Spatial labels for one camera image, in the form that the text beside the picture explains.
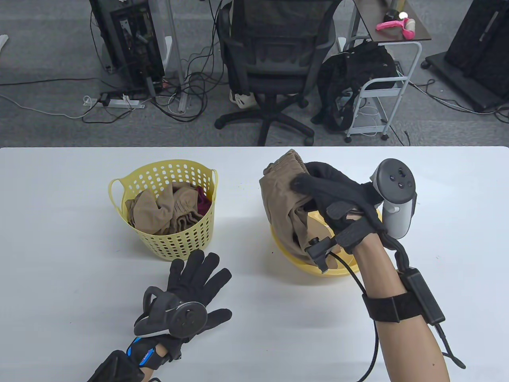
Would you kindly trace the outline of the person's left hand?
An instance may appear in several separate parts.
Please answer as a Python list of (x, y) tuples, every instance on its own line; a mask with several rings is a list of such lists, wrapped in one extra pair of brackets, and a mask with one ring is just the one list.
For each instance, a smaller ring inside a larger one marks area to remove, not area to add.
[[(213, 298), (219, 293), (222, 287), (231, 280), (231, 272), (222, 269), (212, 275), (218, 267), (220, 258), (216, 253), (209, 253), (205, 256), (202, 250), (195, 250), (189, 255), (186, 264), (181, 259), (171, 263), (167, 284), (167, 291), (175, 294), (184, 302), (199, 302), (207, 307)], [(158, 338), (158, 345), (166, 349), (167, 354), (164, 360), (172, 362), (181, 358), (181, 347), (190, 342), (195, 336), (204, 331), (229, 321), (232, 312), (223, 308), (208, 313), (206, 325), (196, 335), (177, 339), (169, 335), (162, 335)]]

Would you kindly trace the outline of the person's right hand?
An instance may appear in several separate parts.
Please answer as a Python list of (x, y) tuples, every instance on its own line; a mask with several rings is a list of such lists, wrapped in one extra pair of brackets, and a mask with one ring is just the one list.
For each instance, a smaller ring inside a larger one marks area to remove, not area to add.
[(386, 254), (379, 237), (385, 229), (377, 213), (383, 198), (373, 184), (351, 180), (323, 162), (305, 166), (307, 173), (297, 175), (290, 187), (311, 198), (306, 208), (320, 212), (339, 245), (355, 256)]

